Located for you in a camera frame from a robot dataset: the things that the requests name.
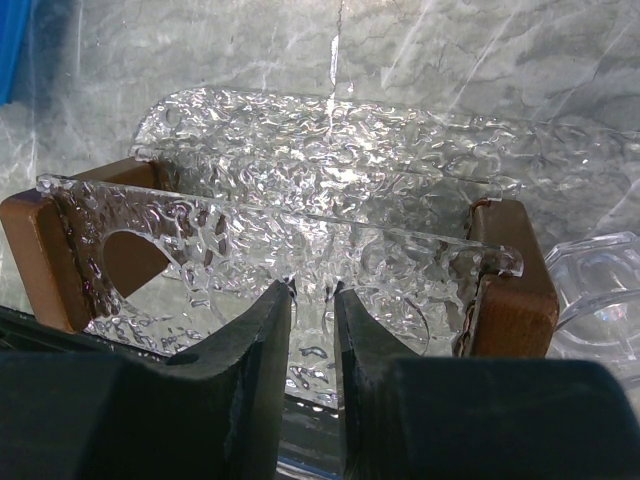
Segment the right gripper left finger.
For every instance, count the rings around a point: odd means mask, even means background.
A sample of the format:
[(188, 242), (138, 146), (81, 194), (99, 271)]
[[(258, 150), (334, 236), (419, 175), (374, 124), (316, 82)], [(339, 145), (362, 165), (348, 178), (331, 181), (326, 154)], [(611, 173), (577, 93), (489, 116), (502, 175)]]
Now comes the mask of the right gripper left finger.
[(236, 319), (171, 357), (1, 312), (5, 479), (270, 479), (291, 294), (272, 283)]

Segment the clear acrylic toothbrush holder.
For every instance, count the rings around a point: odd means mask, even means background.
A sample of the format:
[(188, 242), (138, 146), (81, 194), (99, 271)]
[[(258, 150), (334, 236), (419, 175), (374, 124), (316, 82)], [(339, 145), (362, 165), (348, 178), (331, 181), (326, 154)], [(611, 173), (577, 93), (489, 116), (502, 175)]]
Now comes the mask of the clear acrylic toothbrush holder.
[(295, 160), (128, 158), (41, 175), (2, 202), (1, 223), (41, 324), (163, 357), (281, 282), (293, 313), (286, 390), (335, 406), (340, 292), (416, 353), (448, 356), (486, 281), (549, 286), (523, 205), (500, 194)]

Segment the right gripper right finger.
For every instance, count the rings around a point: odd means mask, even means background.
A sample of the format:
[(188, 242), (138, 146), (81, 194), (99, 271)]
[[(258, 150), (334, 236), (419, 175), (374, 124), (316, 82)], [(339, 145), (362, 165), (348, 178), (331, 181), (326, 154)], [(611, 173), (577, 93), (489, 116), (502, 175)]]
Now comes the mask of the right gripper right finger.
[(587, 361), (422, 357), (334, 296), (346, 479), (635, 479), (639, 425)]

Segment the clear plastic cup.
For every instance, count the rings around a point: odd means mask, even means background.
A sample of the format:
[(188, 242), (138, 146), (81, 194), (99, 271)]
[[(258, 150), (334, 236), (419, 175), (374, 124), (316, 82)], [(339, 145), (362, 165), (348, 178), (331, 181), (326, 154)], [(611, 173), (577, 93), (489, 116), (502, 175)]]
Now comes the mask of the clear plastic cup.
[(560, 315), (547, 356), (639, 377), (639, 237), (619, 232), (556, 245), (545, 258)]

